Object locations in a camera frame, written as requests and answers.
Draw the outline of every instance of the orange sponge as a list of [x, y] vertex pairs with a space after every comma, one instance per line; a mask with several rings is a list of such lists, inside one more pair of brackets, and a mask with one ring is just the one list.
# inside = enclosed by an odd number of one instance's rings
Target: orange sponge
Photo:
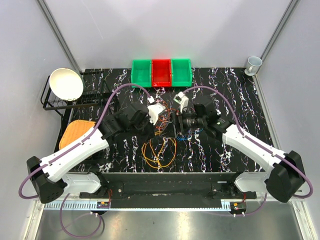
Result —
[[90, 128], [95, 125], [95, 121], [75, 120], [72, 121], [67, 127], [60, 140], [59, 149], [63, 149], [70, 143], [74, 142], [85, 134]]

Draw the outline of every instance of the white plastic part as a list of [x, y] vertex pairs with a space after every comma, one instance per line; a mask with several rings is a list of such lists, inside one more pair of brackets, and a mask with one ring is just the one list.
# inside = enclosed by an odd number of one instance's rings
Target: white plastic part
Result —
[[160, 103], [149, 105], [149, 115], [150, 115], [150, 123], [156, 125], [159, 115], [166, 109], [165, 106], [161, 105]]
[[173, 100], [180, 104], [180, 112], [182, 112], [189, 103], [189, 98], [182, 91], [175, 95]]
[[225, 144], [228, 144], [247, 155], [257, 164], [259, 164], [268, 174], [270, 174], [272, 169], [274, 169], [273, 165], [278, 164], [281, 161], [280, 159], [274, 157], [274, 155], [278, 154], [279, 156], [284, 158], [285, 152], [264, 143], [263, 141], [252, 136], [250, 133], [246, 132], [243, 129], [242, 131], [246, 136], [249, 136], [251, 139], [254, 139], [259, 144], [270, 149], [273, 152], [273, 155], [261, 149], [259, 146], [249, 141], [247, 138], [243, 137], [242, 134], [239, 132], [238, 127], [234, 124], [226, 129], [226, 133], [222, 135], [222, 141]]
[[267, 187], [265, 180], [270, 174], [267, 172], [243, 172], [234, 181], [234, 184], [241, 192], [266, 193]]
[[62, 180], [67, 184], [63, 189], [64, 194], [89, 193], [93, 194], [100, 187], [99, 178], [94, 173], [67, 173], [62, 177]]
[[82, 95], [84, 82], [82, 76], [69, 68], [58, 68], [49, 77], [52, 92], [60, 99], [74, 101]]
[[[109, 147], [107, 140], [102, 139], [102, 133], [98, 129], [89, 139], [82, 143], [82, 140], [86, 136], [88, 136], [88, 134], [91, 133], [93, 129], [94, 128], [91, 127], [84, 135], [82, 135], [74, 142], [70, 143], [68, 146], [55, 152], [54, 154], [51, 154], [50, 156], [46, 156], [41, 159], [40, 166], [44, 164], [49, 165], [43, 169], [43, 172], [45, 174], [49, 174], [49, 180], [56, 183], [74, 166], [81, 163], [83, 160], [90, 157], [92, 154]], [[69, 150], [78, 143], [80, 143], [81, 145], [76, 147], [74, 150], [68, 152], [66, 155], [60, 157], [52, 164], [49, 164], [49, 161], [65, 153], [67, 150]]]
[[153, 103], [155, 102], [155, 99], [154, 99], [153, 96], [150, 96], [150, 97], [148, 97], [147, 99], [148, 99], [148, 102], [149, 102], [150, 104], [153, 104]]

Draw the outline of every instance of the plastic storage bin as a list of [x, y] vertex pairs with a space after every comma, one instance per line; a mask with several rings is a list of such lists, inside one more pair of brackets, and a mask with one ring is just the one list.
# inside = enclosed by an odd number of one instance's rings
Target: plastic storage bin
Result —
[[144, 88], [151, 88], [151, 60], [133, 60], [131, 83]]
[[171, 60], [152, 60], [152, 87], [171, 87]]
[[192, 71], [190, 59], [172, 59], [172, 87], [191, 87]]

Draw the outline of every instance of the green bin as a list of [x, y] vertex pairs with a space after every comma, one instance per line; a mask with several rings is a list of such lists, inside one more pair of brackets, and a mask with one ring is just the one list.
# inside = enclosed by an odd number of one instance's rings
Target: green bin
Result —
[[171, 59], [172, 87], [191, 87], [192, 71], [190, 59]]
[[131, 83], [144, 88], [151, 88], [151, 60], [133, 60]]

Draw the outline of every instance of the white bowl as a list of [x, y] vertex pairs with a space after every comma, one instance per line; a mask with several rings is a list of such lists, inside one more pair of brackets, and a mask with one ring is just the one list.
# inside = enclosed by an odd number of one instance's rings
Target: white bowl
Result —
[[84, 91], [84, 82], [80, 74], [69, 68], [58, 68], [49, 77], [52, 92], [60, 99], [74, 101]]

